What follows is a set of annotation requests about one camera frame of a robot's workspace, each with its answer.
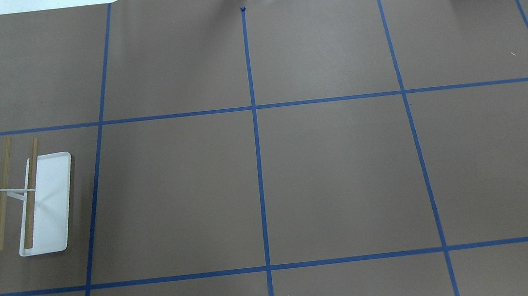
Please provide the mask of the white rack bracket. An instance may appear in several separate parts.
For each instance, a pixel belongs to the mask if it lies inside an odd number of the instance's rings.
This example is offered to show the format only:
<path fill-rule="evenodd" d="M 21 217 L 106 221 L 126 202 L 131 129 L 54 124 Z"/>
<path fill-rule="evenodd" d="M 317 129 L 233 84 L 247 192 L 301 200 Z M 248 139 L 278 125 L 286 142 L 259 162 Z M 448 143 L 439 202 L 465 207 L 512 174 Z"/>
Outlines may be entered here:
<path fill-rule="evenodd" d="M 7 197 L 13 197 L 13 198 L 16 198 L 18 200 L 27 200 L 27 198 L 29 197 L 29 194 L 31 194 L 32 196 L 35 194 L 35 189 L 0 189 L 0 193 L 4 193 L 4 195 L 6 195 Z"/>

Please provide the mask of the wooden rack bar near tray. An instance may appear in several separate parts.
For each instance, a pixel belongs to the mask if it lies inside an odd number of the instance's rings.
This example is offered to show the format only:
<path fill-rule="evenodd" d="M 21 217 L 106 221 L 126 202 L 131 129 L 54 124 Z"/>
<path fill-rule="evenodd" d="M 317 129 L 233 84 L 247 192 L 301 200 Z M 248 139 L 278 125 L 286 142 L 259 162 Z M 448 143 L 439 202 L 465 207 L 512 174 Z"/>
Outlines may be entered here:
<path fill-rule="evenodd" d="M 36 205 L 36 184 L 37 184 L 37 169 L 38 169 L 38 145 L 39 139 L 33 138 L 31 142 L 31 155 L 28 159 L 28 173 L 27 173 L 27 184 L 26 192 L 27 197 L 25 199 L 26 205 L 26 219 L 24 226 L 24 249 L 31 249 L 34 245 L 34 215 L 35 215 L 35 205 Z"/>

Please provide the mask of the wooden rack bar outer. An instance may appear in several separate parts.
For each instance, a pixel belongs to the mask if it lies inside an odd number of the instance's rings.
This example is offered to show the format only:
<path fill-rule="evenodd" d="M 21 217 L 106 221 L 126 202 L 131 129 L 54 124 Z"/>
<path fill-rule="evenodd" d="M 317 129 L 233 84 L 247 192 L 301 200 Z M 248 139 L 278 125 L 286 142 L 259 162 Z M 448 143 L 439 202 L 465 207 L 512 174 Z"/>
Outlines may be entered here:
<path fill-rule="evenodd" d="M 9 182 L 9 168 L 11 159 L 11 146 L 12 139 L 10 136 L 6 136 L 3 139 L 3 151 L 0 162 L 0 189 L 6 189 Z M 0 191 L 0 251 L 4 249 L 4 236 L 6 227 L 6 206 L 7 206 L 7 194 L 5 191 Z"/>

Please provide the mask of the white rack base tray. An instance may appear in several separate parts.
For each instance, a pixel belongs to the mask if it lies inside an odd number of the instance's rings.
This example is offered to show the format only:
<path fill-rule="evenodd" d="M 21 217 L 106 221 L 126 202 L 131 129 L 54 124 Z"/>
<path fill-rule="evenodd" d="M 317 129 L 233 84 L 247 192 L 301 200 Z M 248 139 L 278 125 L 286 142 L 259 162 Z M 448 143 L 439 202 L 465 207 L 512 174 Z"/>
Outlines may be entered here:
<path fill-rule="evenodd" d="M 33 247 L 25 248 L 26 207 L 22 209 L 19 255 L 45 255 L 66 250 L 70 205 L 71 156 L 69 152 L 38 156 Z"/>

